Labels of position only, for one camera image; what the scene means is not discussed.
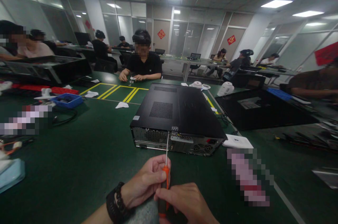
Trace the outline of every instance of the desk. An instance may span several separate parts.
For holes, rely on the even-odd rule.
[[[119,82],[116,75],[109,73],[94,72],[92,77],[107,84],[96,85],[92,89],[100,95],[112,85],[116,85],[114,88],[127,86],[127,83]],[[148,89],[152,82],[180,83],[160,79],[134,83],[132,87],[140,90],[130,100],[129,108],[115,109],[117,102],[130,94],[128,88],[120,87],[105,99],[88,98],[76,108],[79,116],[74,121],[41,130],[33,144],[16,152],[13,158],[25,161],[26,178],[0,194],[4,223],[80,223],[105,202],[105,196],[119,181],[128,181],[146,160],[162,154],[159,150],[136,148],[129,127],[138,104],[146,94],[144,89]],[[87,90],[73,87],[81,92]],[[218,89],[219,86],[211,85],[211,94],[205,92],[214,106],[212,95],[215,96]],[[22,105],[30,103],[30,98],[3,94],[0,103],[2,120],[5,116],[13,116],[13,111],[21,110]],[[232,126],[225,128],[225,132],[231,134]],[[275,144],[270,140],[270,133],[251,131],[244,135],[258,149],[262,162],[278,179],[286,196],[292,198],[292,204],[296,205],[302,218],[310,215],[307,224],[333,223],[337,219],[337,211],[331,211],[338,207],[335,192],[317,177],[305,172],[310,166],[307,164],[308,155],[301,153],[299,165],[296,155],[298,147]],[[194,181],[220,223],[297,223],[272,188],[268,191],[271,207],[245,206],[231,171],[226,167],[225,153],[226,148],[222,146],[209,158],[169,152],[173,165],[171,184]],[[308,154],[316,155],[316,159],[323,157],[318,152]],[[299,187],[294,187],[295,176],[297,182],[302,182],[301,192],[298,191]],[[317,200],[324,204],[312,204]],[[157,204],[150,198],[136,209],[129,223],[157,222]]]

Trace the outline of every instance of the door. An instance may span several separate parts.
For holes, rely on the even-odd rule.
[[[167,51],[169,44],[169,31],[170,21],[154,20],[154,40],[152,42],[155,43],[155,45],[153,51],[155,51],[155,49],[163,49],[169,53],[169,51]]]

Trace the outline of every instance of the black monitor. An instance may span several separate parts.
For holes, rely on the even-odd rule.
[[[74,32],[75,37],[79,43],[79,45],[87,45],[88,41],[91,42],[91,38],[89,33],[85,33],[85,32]]]

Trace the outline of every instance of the ventilation grille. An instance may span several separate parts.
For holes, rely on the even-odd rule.
[[[164,143],[165,142],[165,135],[163,132],[156,131],[156,130],[148,130],[144,136],[148,141],[155,142],[155,143]]]
[[[154,90],[166,91],[166,92],[177,92],[176,88],[165,88],[165,87],[155,87]]]
[[[194,146],[194,153],[208,154],[212,150],[212,146],[205,144],[197,144]]]
[[[173,104],[154,102],[149,117],[157,117],[162,119],[173,119]]]

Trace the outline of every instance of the computer components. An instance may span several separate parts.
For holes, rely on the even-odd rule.
[[[210,156],[225,134],[197,88],[153,83],[131,124],[136,147]]]

